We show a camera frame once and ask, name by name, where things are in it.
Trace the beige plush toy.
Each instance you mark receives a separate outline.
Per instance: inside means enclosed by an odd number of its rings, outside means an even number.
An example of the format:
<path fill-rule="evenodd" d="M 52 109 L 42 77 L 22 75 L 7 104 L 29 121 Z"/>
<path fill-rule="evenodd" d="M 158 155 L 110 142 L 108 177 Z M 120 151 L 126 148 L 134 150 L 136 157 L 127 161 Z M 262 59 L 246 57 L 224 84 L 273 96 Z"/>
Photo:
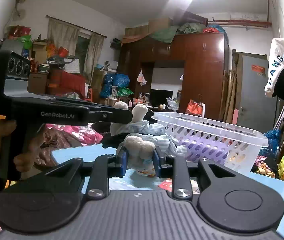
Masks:
<path fill-rule="evenodd" d="M 146 134 L 139 131 L 141 128 L 148 128 L 149 123 L 143 120 L 148 111 L 145 105 L 137 104 L 132 109 L 132 121 L 129 124 L 112 123 L 110 127 L 112 137 L 125 136 L 121 146 L 128 151 L 128 167 L 145 176 L 154 173 L 151 158 L 156 149 L 153 142 L 145 139 Z"/>

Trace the purple tissue pack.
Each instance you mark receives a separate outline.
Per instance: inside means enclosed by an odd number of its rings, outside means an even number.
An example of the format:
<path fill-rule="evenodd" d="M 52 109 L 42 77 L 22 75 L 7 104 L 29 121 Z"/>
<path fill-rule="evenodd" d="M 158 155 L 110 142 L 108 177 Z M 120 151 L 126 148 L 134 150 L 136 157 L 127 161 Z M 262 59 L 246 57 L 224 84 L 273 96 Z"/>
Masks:
<path fill-rule="evenodd" d="M 199 159 L 206 158 L 224 165 L 229 154 L 229 146 L 217 140 L 184 139 L 179 144 L 186 147 L 185 159 L 193 163 L 198 163 Z"/>

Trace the pink floral bedding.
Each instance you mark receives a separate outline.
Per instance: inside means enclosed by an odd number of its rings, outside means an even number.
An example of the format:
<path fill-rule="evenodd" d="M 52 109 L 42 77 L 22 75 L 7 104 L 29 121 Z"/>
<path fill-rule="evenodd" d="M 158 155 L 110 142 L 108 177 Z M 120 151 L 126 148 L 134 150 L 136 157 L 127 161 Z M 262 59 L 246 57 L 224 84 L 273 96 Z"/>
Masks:
<path fill-rule="evenodd" d="M 92 125 L 92 123 L 86 126 L 46 124 L 46 128 L 66 132 L 84 145 L 99 144 L 103 136 L 94 130 Z"/>

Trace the blue garbage bags pile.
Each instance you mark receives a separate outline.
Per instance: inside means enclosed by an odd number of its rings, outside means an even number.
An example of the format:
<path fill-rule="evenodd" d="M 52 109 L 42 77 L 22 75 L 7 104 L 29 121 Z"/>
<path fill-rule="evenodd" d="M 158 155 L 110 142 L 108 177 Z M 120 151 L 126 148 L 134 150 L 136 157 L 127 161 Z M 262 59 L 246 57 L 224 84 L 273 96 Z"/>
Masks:
<path fill-rule="evenodd" d="M 102 89 L 100 92 L 100 98 L 106 99 L 112 93 L 112 86 L 118 88 L 128 87 L 130 84 L 130 78 L 125 74 L 107 73 L 102 80 Z"/>

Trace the black monitor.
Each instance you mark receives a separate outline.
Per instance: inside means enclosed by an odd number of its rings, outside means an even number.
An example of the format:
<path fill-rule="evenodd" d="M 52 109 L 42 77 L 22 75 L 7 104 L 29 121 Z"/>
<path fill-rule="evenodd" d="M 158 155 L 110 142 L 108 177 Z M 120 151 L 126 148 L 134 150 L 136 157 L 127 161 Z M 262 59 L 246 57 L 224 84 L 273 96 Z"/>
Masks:
<path fill-rule="evenodd" d="M 152 89 L 150 90 L 150 104 L 153 107 L 159 107 L 160 105 L 167 104 L 167 98 L 172 98 L 173 91 Z"/>

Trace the striped light blue cloth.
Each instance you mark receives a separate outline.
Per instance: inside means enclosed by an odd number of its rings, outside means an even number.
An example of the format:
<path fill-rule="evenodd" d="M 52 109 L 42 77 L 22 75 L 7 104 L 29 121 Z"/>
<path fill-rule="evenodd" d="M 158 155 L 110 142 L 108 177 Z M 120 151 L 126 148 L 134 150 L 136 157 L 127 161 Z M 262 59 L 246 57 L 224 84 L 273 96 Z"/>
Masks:
<path fill-rule="evenodd" d="M 140 132 L 146 134 L 146 140 L 155 144 L 156 148 L 167 155 L 185 155 L 186 147 L 179 144 L 179 141 L 165 131 L 165 127 L 161 124 L 150 124 L 148 128 L 139 129 Z"/>

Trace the beige window curtains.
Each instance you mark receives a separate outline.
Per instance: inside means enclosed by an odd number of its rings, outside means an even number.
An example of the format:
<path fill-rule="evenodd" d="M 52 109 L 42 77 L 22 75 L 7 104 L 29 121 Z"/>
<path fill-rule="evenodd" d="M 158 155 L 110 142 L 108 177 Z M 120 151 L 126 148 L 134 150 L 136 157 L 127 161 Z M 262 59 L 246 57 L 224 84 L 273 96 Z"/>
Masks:
<path fill-rule="evenodd" d="M 57 49 L 64 47 L 69 51 L 69 55 L 75 55 L 77 39 L 82 27 L 51 16 L 47 16 L 47 18 L 49 18 L 47 31 L 48 44 L 54 44 Z M 98 64 L 105 38 L 105 36 L 91 31 L 83 67 L 83 74 L 89 84 L 92 83 L 94 68 Z"/>

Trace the blue plastic bag by door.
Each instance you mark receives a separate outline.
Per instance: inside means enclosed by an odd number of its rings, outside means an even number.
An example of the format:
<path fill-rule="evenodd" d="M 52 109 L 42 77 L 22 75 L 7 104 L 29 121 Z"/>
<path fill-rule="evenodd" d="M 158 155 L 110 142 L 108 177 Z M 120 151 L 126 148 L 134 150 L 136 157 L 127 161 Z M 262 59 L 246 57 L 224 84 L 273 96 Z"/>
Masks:
<path fill-rule="evenodd" d="M 277 157 L 277 149 L 280 146 L 281 131 L 272 129 L 263 135 L 268 139 L 268 146 L 262 147 L 258 155 L 275 159 Z"/>

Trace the clear plastic laundry basket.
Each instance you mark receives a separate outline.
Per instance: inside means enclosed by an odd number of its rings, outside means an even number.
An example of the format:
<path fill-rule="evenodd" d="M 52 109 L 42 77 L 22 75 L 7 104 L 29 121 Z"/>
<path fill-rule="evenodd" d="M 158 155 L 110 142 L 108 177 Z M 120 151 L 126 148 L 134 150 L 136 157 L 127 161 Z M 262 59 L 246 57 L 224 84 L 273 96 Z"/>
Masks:
<path fill-rule="evenodd" d="M 152 118 L 186 147 L 186 159 L 195 163 L 207 158 L 246 173 L 268 146 L 267 137 L 250 128 L 176 112 L 156 112 Z"/>

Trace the red white hanging bag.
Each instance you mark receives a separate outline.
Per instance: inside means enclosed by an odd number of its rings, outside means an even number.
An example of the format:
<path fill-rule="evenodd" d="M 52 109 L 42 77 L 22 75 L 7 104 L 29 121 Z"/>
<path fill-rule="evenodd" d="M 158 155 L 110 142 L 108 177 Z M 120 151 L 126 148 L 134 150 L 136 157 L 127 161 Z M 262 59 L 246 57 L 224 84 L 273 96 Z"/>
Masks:
<path fill-rule="evenodd" d="M 185 111 L 186 114 L 205 117 L 205 103 L 202 100 L 202 94 L 198 94 L 198 100 L 190 100 Z"/>

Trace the grey metal door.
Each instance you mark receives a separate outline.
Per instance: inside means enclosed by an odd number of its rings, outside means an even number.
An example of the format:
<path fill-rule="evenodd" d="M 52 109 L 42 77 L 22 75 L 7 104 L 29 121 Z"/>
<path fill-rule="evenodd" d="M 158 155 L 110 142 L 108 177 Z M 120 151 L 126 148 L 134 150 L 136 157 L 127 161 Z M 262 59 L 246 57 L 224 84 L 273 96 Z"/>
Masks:
<path fill-rule="evenodd" d="M 277 118 L 276 99 L 264 93 L 269 61 L 266 55 L 237 52 L 236 56 L 237 124 L 265 133 L 273 128 Z"/>

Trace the green cloth on wardrobe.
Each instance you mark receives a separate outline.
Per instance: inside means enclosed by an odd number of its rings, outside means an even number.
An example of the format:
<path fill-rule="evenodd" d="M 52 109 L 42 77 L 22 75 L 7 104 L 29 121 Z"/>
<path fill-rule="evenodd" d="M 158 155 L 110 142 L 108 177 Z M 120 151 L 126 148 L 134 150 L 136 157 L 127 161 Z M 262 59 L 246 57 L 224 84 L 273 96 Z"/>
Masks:
<path fill-rule="evenodd" d="M 150 38 L 163 43 L 172 43 L 176 35 L 187 35 L 202 33 L 207 26 L 201 23 L 185 23 L 181 26 L 174 25 L 151 33 Z"/>

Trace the brown wooden wardrobe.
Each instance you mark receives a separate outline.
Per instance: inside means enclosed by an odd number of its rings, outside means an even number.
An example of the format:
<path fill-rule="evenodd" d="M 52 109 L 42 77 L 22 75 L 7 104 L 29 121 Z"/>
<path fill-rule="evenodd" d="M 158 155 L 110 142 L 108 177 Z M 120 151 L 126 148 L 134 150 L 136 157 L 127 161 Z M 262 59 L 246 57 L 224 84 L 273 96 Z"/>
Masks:
<path fill-rule="evenodd" d="M 204 116 L 222 120 L 226 104 L 229 45 L 222 33 L 176 35 L 171 43 L 151 37 L 123 44 L 118 72 L 130 79 L 132 97 L 151 90 L 180 96 L 179 112 L 190 100 L 205 104 Z"/>

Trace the red ceiling pipe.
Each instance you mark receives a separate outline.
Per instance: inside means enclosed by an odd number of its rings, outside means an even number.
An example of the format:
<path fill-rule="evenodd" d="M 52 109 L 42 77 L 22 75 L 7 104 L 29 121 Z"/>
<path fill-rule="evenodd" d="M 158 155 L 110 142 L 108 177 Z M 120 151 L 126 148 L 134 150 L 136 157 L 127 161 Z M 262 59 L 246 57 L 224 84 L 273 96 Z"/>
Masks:
<path fill-rule="evenodd" d="M 248 19 L 231 19 L 231 20 L 215 20 L 213 18 L 212 21 L 208 21 L 209 24 L 219 24 L 225 26 L 245 26 L 248 27 L 257 27 L 257 28 L 269 28 L 272 26 L 270 20 L 270 0 L 267 0 L 267 20 L 259 21 L 259 20 L 248 20 Z"/>

